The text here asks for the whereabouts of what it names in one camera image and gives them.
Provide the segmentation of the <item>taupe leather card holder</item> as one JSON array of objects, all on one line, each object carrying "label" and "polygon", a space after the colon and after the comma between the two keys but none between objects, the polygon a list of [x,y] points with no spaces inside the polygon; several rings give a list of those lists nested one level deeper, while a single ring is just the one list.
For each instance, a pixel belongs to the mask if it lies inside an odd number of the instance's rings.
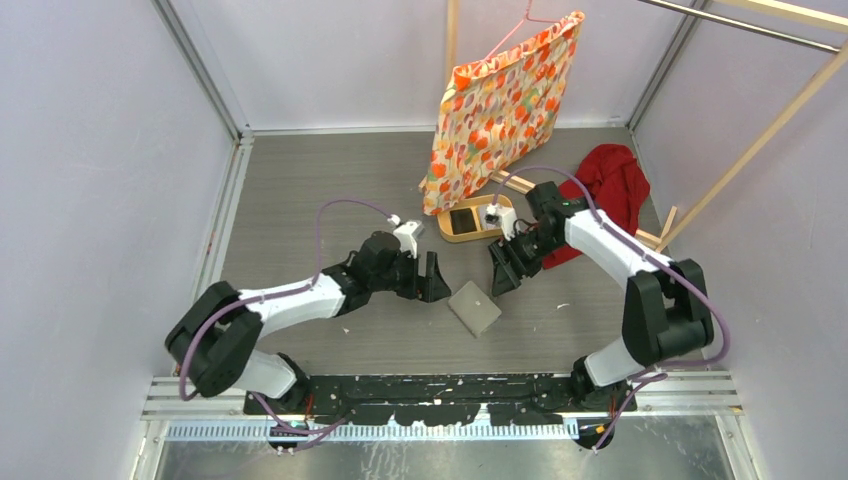
[{"label": "taupe leather card holder", "polygon": [[448,299],[448,307],[475,338],[483,335],[502,315],[501,309],[473,281]]}]

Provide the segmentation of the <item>tan oval tray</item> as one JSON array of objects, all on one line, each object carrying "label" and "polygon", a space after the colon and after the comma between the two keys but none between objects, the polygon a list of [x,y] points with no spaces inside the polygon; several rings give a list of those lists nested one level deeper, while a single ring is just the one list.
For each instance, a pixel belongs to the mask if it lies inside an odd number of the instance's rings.
[{"label": "tan oval tray", "polygon": [[461,200],[452,209],[436,215],[442,238],[450,243],[463,243],[502,235],[500,226],[491,227],[485,222],[486,208],[493,194]]}]

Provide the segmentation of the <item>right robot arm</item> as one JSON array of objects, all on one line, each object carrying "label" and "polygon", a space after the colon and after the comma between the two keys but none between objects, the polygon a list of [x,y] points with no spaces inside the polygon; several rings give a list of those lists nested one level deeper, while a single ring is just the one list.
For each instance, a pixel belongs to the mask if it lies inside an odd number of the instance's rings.
[{"label": "right robot arm", "polygon": [[562,247],[594,261],[625,294],[620,336],[573,365],[566,390],[577,406],[596,410],[610,398],[611,386],[713,342],[713,319],[698,263],[674,261],[651,250],[591,199],[566,198],[553,182],[536,185],[525,198],[535,219],[526,229],[520,228],[514,208],[485,208],[485,223],[502,232],[488,247],[494,269],[492,296],[520,287]]}]

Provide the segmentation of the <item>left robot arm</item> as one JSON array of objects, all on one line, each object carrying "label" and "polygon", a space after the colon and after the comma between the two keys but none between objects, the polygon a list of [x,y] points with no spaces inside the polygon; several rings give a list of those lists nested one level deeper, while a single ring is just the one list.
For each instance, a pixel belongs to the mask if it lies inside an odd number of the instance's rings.
[{"label": "left robot arm", "polygon": [[436,253],[420,261],[396,235],[376,231],[315,278],[260,290],[237,290],[226,281],[210,285],[164,347],[179,363],[182,383],[192,384],[196,394],[211,398],[237,388],[293,414],[305,405],[307,376],[289,356],[258,350],[258,341],[303,322],[348,314],[379,292],[424,303],[451,294]]}]

